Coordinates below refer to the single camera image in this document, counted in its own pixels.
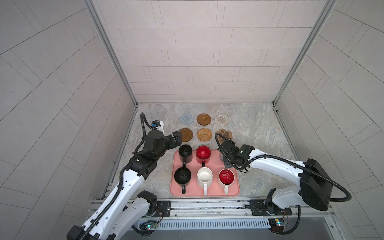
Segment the dark wooden round coaster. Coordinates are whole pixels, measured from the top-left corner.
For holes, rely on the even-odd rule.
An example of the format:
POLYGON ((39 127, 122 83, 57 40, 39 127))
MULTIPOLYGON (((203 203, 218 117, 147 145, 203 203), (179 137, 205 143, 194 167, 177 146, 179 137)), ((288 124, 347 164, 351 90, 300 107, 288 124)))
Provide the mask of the dark wooden round coaster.
POLYGON ((186 143, 189 142, 193 138, 193 131, 188 128, 180 129, 180 132, 182 133, 182 142, 186 143))

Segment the blue-grey woven round coaster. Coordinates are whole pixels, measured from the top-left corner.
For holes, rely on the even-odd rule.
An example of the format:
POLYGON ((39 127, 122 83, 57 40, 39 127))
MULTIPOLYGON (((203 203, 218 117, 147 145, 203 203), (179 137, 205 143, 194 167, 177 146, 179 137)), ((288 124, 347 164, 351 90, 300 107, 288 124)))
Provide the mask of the blue-grey woven round coaster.
POLYGON ((184 113, 180 116, 180 122, 183 125, 189 125, 194 122, 194 116, 190 113, 184 113))

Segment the cork paw print coaster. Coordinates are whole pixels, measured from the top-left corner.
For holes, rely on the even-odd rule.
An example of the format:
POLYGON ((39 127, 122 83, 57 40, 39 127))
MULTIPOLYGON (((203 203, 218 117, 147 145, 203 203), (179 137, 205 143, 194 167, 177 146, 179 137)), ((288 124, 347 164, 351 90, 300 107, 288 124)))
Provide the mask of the cork paw print coaster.
MULTIPOLYGON (((223 135, 226 139, 231 139, 233 140, 233 133, 231 131, 227 131, 225 129, 219 129, 218 131, 216 131, 216 133, 219 133, 221 135, 223 135)), ((219 140, 219 143, 222 144, 225 140, 218 136, 218 140, 219 140)))

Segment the woven rattan round coaster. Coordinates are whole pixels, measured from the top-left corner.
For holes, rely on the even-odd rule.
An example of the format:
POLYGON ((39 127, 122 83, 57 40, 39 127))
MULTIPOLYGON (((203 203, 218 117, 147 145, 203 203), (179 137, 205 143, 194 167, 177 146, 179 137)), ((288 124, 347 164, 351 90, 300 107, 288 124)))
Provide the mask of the woven rattan round coaster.
POLYGON ((201 142, 208 142, 212 138, 212 136, 213 136, 213 134, 212 134, 211 130, 209 130, 207 128, 200 129, 197 132, 197 138, 201 142))

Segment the black mug red inside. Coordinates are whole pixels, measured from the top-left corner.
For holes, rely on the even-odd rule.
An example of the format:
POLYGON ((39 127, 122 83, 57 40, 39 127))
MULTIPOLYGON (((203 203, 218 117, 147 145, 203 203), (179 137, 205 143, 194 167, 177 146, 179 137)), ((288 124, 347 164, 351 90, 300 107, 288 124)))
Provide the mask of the black mug red inside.
POLYGON ((210 161, 211 158, 211 149, 207 146, 199 146, 196 149, 196 158, 199 164, 202 165, 202 167, 205 167, 205 165, 210 161))

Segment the multicolour woven round coaster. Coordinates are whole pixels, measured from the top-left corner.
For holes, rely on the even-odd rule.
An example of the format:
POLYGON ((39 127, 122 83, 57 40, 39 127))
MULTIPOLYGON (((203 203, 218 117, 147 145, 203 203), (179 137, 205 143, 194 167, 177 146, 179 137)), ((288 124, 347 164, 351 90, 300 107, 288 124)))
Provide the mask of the multicolour woven round coaster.
POLYGON ((219 126, 226 126, 229 123, 229 118, 225 115, 217 115, 215 117, 215 123, 219 126))

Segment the blue mug yellow inside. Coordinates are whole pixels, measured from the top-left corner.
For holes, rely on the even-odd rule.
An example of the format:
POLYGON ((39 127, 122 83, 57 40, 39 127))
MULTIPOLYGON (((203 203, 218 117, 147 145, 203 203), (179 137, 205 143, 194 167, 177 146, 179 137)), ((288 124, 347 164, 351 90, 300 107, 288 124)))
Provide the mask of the blue mug yellow inside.
POLYGON ((224 156, 222 153, 220 153, 219 157, 220 157, 220 160, 221 160, 222 162, 224 162, 224 160, 225 160, 225 156, 224 156))

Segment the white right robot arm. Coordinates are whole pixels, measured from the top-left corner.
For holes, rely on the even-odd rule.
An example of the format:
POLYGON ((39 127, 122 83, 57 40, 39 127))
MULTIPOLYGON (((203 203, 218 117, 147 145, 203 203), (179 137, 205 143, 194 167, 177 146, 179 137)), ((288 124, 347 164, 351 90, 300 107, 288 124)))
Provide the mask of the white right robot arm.
POLYGON ((264 206, 270 214, 275 214, 279 209, 301 205, 308 205, 318 211, 328 210, 336 183, 317 161, 287 160, 249 145, 238 148, 232 140, 224 140, 218 146, 224 160, 240 172, 247 172, 250 168, 259 169, 293 183, 290 187, 269 191, 264 206))

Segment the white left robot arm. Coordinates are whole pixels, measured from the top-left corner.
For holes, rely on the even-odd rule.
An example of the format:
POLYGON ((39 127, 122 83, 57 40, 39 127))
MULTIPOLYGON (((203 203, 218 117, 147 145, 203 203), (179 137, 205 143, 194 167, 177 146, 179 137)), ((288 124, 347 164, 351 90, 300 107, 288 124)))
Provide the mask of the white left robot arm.
POLYGON ((142 138, 139 147, 119 175, 119 183, 97 211, 82 226, 73 226, 67 233, 68 240, 119 240, 141 217, 156 210, 157 197, 141 192, 133 204, 126 204, 156 168, 157 161, 167 150, 182 145, 182 133, 164 135, 151 130, 142 138))

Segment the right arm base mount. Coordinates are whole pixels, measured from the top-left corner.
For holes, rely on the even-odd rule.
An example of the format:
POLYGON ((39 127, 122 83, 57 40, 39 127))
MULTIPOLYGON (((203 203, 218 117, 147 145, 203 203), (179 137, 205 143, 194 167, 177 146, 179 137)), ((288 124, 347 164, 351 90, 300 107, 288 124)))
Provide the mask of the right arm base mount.
POLYGON ((250 209, 252 216, 283 216, 292 215, 291 208, 281 209, 272 202, 272 197, 276 188, 270 190, 265 200, 250 200, 244 208, 250 209))

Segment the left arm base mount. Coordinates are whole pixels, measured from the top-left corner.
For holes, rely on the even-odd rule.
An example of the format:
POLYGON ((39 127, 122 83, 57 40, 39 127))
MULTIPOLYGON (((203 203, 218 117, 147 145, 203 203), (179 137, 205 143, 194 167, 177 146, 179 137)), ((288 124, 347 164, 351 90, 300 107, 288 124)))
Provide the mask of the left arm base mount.
POLYGON ((142 191, 137 195, 138 198, 143 198, 149 203, 146 218, 169 217, 171 211, 171 201, 159 201, 157 196, 148 192, 142 191))

